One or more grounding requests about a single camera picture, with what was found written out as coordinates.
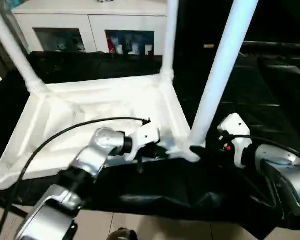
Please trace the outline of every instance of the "tiled floor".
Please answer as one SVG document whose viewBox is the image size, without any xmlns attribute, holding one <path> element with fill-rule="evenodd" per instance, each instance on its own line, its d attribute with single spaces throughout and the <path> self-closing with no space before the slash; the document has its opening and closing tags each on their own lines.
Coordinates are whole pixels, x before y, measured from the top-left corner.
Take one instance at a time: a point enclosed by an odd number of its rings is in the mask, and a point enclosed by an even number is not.
<svg viewBox="0 0 300 240">
<path fill-rule="evenodd" d="M 30 211 L 31 207 L 22 207 Z M 12 240 L 22 222 L 10 214 L 2 240 Z M 199 221 L 176 221 L 154 216 L 81 211 L 76 240 L 106 240 L 109 233 L 120 227 L 135 230 L 139 240 L 255 240 L 246 230 L 235 224 Z M 266 240 L 300 240 L 300 231 L 275 229 Z"/>
</svg>

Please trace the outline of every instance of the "black tablecloth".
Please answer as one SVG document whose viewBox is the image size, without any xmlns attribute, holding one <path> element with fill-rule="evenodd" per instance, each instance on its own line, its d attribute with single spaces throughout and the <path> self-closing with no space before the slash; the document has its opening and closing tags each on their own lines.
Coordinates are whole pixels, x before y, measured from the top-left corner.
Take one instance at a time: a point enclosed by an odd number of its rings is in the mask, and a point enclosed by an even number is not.
<svg viewBox="0 0 300 240">
<path fill-rule="evenodd" d="M 161 58 L 97 53 L 37 52 L 29 60 L 47 84 L 157 74 L 161 68 Z M 212 60 L 213 54 L 207 54 L 203 58 L 175 62 L 173 85 L 190 125 Z M 294 81 L 295 75 L 300 81 L 300 73 L 287 73 L 285 68 L 284 72 L 282 68 L 273 68 L 274 65 L 280 66 L 275 61 L 254 57 L 237 60 L 208 141 L 216 138 L 216 127 L 227 115 L 238 113 L 253 136 L 272 139 L 300 151 L 300 104 L 297 104 L 300 85 Z M 286 86 L 289 98 L 294 96 L 294 101 L 288 101 L 286 92 L 278 90 L 278 85 Z M 0 156 L 28 97 L 17 72 L 10 72 L 0 83 Z M 234 167 L 218 167 L 215 160 L 211 157 L 198 163 L 184 159 L 149 162 L 144 164 L 143 174 L 137 173 L 136 165 L 104 169 L 86 207 L 174 219 L 229 221 L 239 223 L 259 239 L 278 225 L 295 228 L 287 219 L 281 220 L 279 207 L 271 206 L 269 190 L 261 176 Z M 56 177 L 23 181 L 16 203 L 34 205 L 55 181 Z M 0 191 L 0 200 L 5 201 L 10 191 Z"/>
</svg>

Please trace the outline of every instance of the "metal pole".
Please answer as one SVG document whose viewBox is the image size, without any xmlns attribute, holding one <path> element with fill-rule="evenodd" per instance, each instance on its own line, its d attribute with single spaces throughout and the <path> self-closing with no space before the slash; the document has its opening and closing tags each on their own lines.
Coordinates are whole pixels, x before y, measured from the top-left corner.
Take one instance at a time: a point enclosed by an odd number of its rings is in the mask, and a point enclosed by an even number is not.
<svg viewBox="0 0 300 240">
<path fill-rule="evenodd" d="M 174 79 L 175 42 L 178 22 L 179 0 L 168 0 L 167 23 L 162 68 L 160 73 L 171 81 Z"/>
<path fill-rule="evenodd" d="M 217 112 L 259 0 L 234 0 L 189 136 L 202 146 Z"/>
<path fill-rule="evenodd" d="M 0 14 L 0 41 L 22 75 L 30 93 L 44 94 L 45 84 L 37 76 Z"/>
</svg>

